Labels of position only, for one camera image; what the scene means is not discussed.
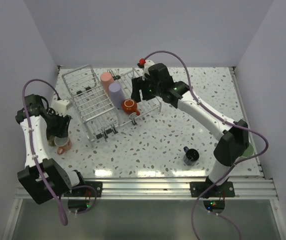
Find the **grey beige mug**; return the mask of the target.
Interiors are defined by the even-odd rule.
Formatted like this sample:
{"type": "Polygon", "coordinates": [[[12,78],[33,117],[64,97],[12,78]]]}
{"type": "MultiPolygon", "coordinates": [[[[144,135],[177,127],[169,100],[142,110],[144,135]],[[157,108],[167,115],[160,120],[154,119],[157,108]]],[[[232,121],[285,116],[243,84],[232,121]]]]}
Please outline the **grey beige mug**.
{"type": "Polygon", "coordinates": [[[47,135],[47,143],[50,147],[54,147],[55,146],[55,136],[53,135],[47,135]]]}

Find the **pink textured mug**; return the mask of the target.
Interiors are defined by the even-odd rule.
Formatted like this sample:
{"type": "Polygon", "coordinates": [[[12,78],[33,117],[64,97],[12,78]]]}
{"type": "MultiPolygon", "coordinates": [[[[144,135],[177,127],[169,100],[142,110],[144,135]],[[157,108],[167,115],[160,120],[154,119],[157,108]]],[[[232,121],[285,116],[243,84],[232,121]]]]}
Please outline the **pink textured mug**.
{"type": "Polygon", "coordinates": [[[56,153],[62,155],[66,151],[69,151],[72,148],[72,142],[69,137],[55,137],[54,144],[57,146],[56,153]]]}

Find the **orange red mug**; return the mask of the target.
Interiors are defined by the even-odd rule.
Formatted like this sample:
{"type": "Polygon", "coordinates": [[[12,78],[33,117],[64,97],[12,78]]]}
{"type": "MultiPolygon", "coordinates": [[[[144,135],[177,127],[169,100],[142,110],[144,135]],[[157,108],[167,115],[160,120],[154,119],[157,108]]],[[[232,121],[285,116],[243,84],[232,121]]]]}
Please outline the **orange red mug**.
{"type": "Polygon", "coordinates": [[[122,107],[122,110],[128,115],[133,114],[133,113],[135,113],[137,116],[140,115],[137,102],[131,98],[125,99],[122,102],[121,107],[122,107]]]}

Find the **dark blue glazed mug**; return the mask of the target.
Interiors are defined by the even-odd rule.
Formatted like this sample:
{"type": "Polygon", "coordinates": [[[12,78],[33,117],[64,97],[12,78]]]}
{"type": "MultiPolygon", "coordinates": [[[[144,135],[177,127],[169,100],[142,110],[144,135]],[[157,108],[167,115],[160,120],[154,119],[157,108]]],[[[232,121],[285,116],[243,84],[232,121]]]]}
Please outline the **dark blue glazed mug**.
{"type": "Polygon", "coordinates": [[[187,146],[185,146],[183,148],[184,150],[184,157],[183,157],[183,161],[187,166],[193,166],[200,157],[199,152],[194,149],[194,148],[188,148],[187,146]]]}

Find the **light green tumbler cup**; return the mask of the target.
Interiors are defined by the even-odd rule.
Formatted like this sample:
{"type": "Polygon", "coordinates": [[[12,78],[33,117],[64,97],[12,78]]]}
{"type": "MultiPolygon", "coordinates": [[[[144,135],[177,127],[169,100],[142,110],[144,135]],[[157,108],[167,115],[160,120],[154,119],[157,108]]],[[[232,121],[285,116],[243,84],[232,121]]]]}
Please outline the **light green tumbler cup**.
{"type": "Polygon", "coordinates": [[[249,143],[247,149],[243,152],[243,154],[241,155],[242,158],[248,158],[251,157],[255,154],[255,150],[254,147],[251,143],[249,143]]]}

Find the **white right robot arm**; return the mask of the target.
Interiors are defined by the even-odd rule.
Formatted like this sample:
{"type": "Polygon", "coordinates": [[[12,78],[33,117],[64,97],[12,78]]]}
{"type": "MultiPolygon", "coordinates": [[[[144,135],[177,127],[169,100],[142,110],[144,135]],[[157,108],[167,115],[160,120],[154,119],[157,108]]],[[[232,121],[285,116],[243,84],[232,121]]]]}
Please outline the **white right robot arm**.
{"type": "Polygon", "coordinates": [[[223,183],[228,179],[226,172],[249,147],[249,133],[246,130],[248,124],[242,119],[236,122],[221,115],[198,97],[188,84],[174,81],[163,63],[148,60],[138,67],[142,69],[142,75],[131,80],[133,100],[139,103],[159,97],[163,102],[193,117],[218,141],[213,151],[215,163],[205,185],[210,196],[218,196],[224,190],[223,183]]]}

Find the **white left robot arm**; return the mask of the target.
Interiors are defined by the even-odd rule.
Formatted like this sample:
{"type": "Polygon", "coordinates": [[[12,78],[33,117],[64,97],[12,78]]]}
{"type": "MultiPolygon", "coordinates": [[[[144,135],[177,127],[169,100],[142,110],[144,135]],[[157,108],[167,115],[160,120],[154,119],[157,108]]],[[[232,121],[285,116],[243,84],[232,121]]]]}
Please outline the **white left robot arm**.
{"type": "Polygon", "coordinates": [[[75,196],[86,193],[87,184],[78,170],[66,172],[52,157],[48,136],[64,138],[68,136],[71,116],[57,113],[49,105],[44,106],[45,97],[31,94],[24,98],[29,118],[21,109],[15,116],[24,133],[26,160],[24,169],[17,173],[18,181],[37,204],[53,198],[42,180],[34,157],[46,180],[57,196],[72,192],[75,196]]]}

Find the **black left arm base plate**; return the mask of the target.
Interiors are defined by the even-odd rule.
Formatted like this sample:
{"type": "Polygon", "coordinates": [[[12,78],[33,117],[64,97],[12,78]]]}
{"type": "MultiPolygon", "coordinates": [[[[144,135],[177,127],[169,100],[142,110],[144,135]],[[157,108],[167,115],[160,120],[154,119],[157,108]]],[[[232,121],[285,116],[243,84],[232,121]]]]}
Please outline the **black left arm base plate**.
{"type": "Polygon", "coordinates": [[[85,181],[85,184],[81,184],[81,188],[76,189],[76,186],[71,191],[64,193],[63,197],[96,197],[100,198],[103,191],[102,181],[85,181]]]}

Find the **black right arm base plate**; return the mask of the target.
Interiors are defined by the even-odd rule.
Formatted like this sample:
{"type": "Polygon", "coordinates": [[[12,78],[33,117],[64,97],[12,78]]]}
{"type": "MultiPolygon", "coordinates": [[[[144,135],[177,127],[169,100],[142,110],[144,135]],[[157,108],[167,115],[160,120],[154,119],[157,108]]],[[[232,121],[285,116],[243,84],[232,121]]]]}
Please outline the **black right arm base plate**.
{"type": "MultiPolygon", "coordinates": [[[[211,186],[210,183],[205,181],[192,181],[189,183],[190,194],[192,198],[198,198],[206,189],[211,186]]],[[[234,185],[231,181],[226,181],[222,185],[215,185],[201,197],[208,198],[219,198],[219,197],[235,197],[234,185]]]]}

